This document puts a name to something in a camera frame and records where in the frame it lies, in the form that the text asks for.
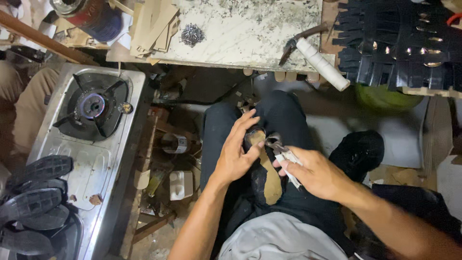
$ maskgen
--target pile of nails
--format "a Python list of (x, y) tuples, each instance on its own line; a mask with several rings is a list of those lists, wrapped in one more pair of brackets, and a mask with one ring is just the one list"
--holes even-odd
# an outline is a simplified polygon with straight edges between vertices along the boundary
[(196, 43), (200, 43), (205, 39), (205, 35), (197, 25), (189, 24), (186, 25), (183, 32), (181, 33), (181, 41), (186, 45), (194, 47)]

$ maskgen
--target stainless steel stove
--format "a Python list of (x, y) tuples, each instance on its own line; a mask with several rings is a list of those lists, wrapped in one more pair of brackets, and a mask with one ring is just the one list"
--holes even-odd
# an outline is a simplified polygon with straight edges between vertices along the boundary
[[(109, 249), (117, 213), (146, 117), (142, 72), (66, 63), (29, 155), (68, 155), (74, 169), (67, 181), (67, 203), (81, 225), (78, 260), (100, 260)], [(117, 107), (128, 102), (133, 112)], [(98, 197), (101, 204), (91, 202)]]

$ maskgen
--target man's left hand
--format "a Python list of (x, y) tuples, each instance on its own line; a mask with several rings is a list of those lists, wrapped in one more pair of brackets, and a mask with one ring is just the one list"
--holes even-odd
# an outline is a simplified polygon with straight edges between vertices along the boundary
[(260, 156), (264, 142), (253, 145), (247, 153), (244, 153), (242, 148), (247, 129), (260, 120), (260, 117), (252, 117), (255, 112), (256, 110), (252, 109), (234, 123), (221, 149), (220, 158), (213, 175), (225, 184), (230, 184), (232, 181), (244, 176), (252, 163)]

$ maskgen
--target tan pants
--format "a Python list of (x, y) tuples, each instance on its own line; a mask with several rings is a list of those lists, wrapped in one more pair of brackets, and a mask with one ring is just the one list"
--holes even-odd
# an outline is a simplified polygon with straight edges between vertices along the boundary
[(14, 66), (0, 61), (0, 161), (8, 170), (24, 166), (57, 80), (57, 71), (44, 68), (24, 86)]

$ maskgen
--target tan insole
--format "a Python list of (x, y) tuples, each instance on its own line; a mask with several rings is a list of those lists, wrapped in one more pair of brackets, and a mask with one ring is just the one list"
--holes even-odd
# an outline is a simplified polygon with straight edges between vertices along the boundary
[[(265, 133), (263, 131), (256, 131), (249, 136), (249, 141), (252, 145), (265, 141)], [(266, 204), (273, 205), (278, 201), (282, 195), (281, 180), (279, 174), (274, 169), (268, 155), (266, 154), (265, 147), (263, 146), (260, 153), (260, 164), (267, 170), (264, 195)]]

